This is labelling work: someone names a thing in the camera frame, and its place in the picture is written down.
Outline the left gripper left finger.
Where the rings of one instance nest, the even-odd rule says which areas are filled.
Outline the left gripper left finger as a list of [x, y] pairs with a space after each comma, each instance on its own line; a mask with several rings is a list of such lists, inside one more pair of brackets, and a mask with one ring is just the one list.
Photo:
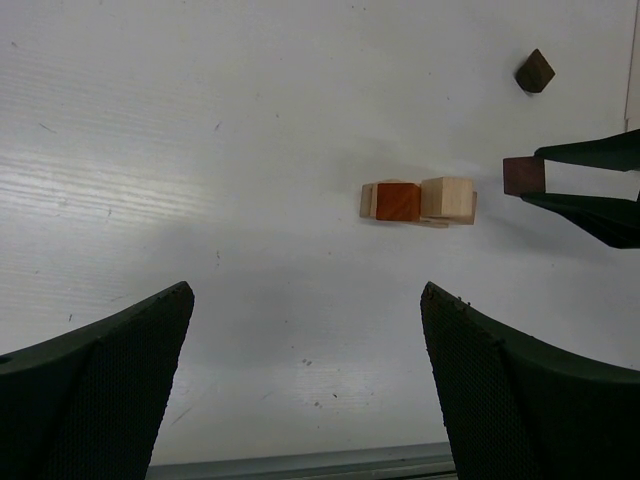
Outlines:
[[179, 282], [2, 355], [2, 478], [144, 478], [194, 303]]

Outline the dark brown house block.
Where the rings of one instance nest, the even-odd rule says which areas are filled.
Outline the dark brown house block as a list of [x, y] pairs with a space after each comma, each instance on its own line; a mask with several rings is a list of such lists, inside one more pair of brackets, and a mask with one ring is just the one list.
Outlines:
[[521, 196], [546, 191], [545, 162], [539, 157], [503, 160], [503, 189], [506, 195]]

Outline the long light wood block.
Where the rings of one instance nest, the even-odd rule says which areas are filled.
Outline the long light wood block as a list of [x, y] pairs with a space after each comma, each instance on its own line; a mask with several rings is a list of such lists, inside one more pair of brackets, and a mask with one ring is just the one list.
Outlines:
[[[411, 183], [411, 182], [404, 182], [404, 181], [397, 181], [397, 180], [387, 180], [387, 181], [381, 181], [381, 182], [374, 182], [374, 183], [387, 183], [387, 182], [400, 182], [400, 183]], [[397, 224], [408, 224], [408, 225], [415, 225], [415, 226], [424, 226], [424, 227], [431, 227], [431, 228], [447, 228], [448, 225], [446, 222], [443, 221], [437, 221], [437, 220], [430, 220], [427, 218], [422, 218], [421, 214], [420, 214], [420, 219], [417, 222], [391, 222], [391, 221], [380, 221], [380, 220], [371, 220], [371, 221], [379, 221], [379, 222], [389, 222], [389, 223], [397, 223]]]

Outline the reddish brown wood prism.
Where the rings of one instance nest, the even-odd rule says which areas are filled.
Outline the reddish brown wood prism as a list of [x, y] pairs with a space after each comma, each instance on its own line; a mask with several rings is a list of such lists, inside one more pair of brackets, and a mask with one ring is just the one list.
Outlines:
[[420, 219], [421, 189], [413, 183], [379, 183], [375, 190], [374, 217], [380, 221], [417, 222]]

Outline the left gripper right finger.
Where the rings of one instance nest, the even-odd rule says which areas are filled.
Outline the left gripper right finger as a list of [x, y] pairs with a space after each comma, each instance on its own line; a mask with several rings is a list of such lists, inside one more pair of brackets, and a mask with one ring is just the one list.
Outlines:
[[538, 340], [434, 283], [421, 317], [459, 478], [638, 478], [638, 371]]

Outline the aluminium front rail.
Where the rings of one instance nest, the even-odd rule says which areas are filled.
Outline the aluminium front rail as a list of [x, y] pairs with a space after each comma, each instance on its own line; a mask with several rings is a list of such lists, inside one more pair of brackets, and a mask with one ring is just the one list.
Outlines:
[[455, 479], [448, 443], [155, 465], [148, 479]]

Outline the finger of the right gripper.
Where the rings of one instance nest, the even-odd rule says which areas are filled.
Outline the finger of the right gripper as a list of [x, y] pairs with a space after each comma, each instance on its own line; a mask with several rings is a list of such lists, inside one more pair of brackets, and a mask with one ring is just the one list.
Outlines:
[[531, 192], [531, 205], [558, 214], [609, 247], [639, 248], [639, 202], [619, 198]]
[[611, 137], [538, 148], [534, 155], [557, 163], [628, 172], [639, 170], [639, 130]]

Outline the dark brown wood block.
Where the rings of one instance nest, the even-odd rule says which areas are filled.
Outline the dark brown wood block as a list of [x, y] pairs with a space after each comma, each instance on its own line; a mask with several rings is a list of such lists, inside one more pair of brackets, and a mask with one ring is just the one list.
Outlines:
[[514, 73], [518, 86], [527, 94], [540, 94], [556, 72], [539, 49], [535, 49]]

